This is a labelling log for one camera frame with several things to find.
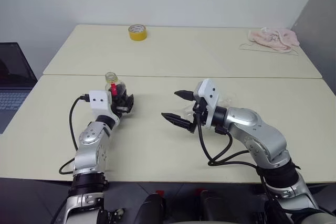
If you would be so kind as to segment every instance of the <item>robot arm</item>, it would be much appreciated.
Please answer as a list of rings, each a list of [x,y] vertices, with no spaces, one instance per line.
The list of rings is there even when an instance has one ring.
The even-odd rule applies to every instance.
[[[89,92],[90,106],[96,118],[79,136],[73,167],[73,181],[66,201],[64,224],[113,223],[120,212],[104,210],[103,191],[107,151],[113,130],[119,125],[122,113],[133,107],[133,95],[124,94],[112,99],[110,91]]]
[[[218,91],[210,79],[200,82],[194,92],[181,90],[175,94],[196,101],[193,107],[194,121],[189,122],[171,113],[162,115],[174,125],[192,133],[200,120],[207,128],[215,127],[216,133],[227,132],[242,142],[256,162],[257,172],[265,183],[267,192],[276,199],[291,222],[291,214],[296,213],[296,210],[316,209],[320,212],[291,161],[285,137],[276,128],[266,124],[253,110],[217,106]]]

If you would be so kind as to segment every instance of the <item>roll of tape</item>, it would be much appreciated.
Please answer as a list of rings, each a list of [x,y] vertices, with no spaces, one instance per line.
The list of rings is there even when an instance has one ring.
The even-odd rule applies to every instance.
[[[147,30],[143,25],[132,25],[128,28],[130,38],[135,41],[141,41],[147,38]]]

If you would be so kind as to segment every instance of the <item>red part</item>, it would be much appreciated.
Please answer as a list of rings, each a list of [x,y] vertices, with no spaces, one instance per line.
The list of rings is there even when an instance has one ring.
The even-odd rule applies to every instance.
[[[111,93],[112,93],[113,96],[118,95],[117,85],[114,84],[114,83],[111,83]]]
[[[195,190],[195,195],[199,196],[199,195],[201,195],[201,192],[203,192],[203,191],[206,191],[206,189],[205,188],[197,188]]]
[[[157,194],[159,194],[162,198],[163,198],[163,195],[164,195],[164,191],[161,191],[161,190],[157,190],[155,191]]]

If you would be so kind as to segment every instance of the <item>gray wall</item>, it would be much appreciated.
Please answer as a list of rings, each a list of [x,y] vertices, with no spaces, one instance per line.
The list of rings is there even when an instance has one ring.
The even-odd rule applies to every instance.
[[[292,30],[336,94],[336,0],[309,0]]]

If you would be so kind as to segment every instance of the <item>table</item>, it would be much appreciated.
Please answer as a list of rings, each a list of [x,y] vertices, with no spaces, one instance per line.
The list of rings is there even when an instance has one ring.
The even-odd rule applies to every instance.
[[[147,29],[133,41],[128,26],[78,25],[44,74],[321,78],[300,47],[298,55],[239,49],[251,43],[246,28]]]
[[[202,78],[123,77],[134,94],[131,114],[122,118],[109,150],[110,181],[259,182],[241,165],[209,167],[196,134],[173,126],[161,112],[182,114],[192,103],[173,94],[193,90]],[[336,181],[335,95],[322,79],[213,78],[224,102],[257,111],[287,139],[306,182]],[[68,114],[76,97],[104,87],[104,76],[42,76],[0,138],[0,177],[72,180],[59,167],[75,154]],[[75,136],[93,120],[89,103],[74,111]],[[212,155],[227,137],[204,130]],[[244,150],[234,141],[229,154]],[[248,154],[236,160],[252,162]]]

